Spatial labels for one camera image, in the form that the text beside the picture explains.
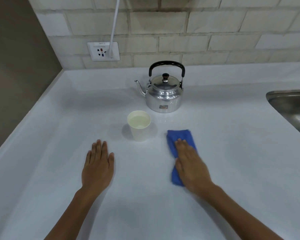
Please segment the electrical outlet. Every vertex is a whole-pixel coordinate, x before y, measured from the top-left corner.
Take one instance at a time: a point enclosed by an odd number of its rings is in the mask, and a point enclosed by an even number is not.
[[[93,61],[120,60],[118,42],[112,43],[113,58],[109,56],[110,42],[88,42],[88,48]]]

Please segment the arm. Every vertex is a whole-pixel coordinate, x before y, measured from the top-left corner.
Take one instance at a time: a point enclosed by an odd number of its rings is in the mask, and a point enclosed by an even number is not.
[[[44,240],[75,240],[93,202],[111,182],[115,156],[98,140],[88,151],[82,171],[82,188]]]
[[[176,169],[184,185],[215,208],[242,240],[282,240],[212,182],[207,166],[193,147],[179,139],[176,148]]]

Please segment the silver kettle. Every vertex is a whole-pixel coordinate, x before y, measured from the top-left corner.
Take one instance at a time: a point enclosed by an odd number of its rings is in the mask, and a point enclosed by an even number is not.
[[[138,80],[135,80],[138,85],[139,92],[145,97],[148,107],[159,113],[170,113],[176,111],[181,106],[183,97],[183,78],[186,69],[183,64],[176,61],[158,61],[152,64],[149,68],[149,77],[152,75],[152,69],[162,65],[177,66],[182,69],[182,79],[179,81],[177,78],[170,76],[168,73],[163,73],[162,76],[157,76],[150,80],[147,84],[145,91]]]

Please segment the kettle spout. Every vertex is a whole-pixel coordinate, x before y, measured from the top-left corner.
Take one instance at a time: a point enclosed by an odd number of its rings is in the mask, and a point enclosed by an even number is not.
[[[135,83],[137,84],[138,90],[141,93],[141,95],[145,97],[146,93],[144,91],[142,91],[142,87],[141,87],[140,83],[138,82],[138,80],[135,80]]]

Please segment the liquid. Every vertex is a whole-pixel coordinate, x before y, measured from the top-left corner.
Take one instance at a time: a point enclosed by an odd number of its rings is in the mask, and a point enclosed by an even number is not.
[[[142,129],[150,124],[150,120],[147,117],[135,116],[129,120],[129,125],[133,128]]]

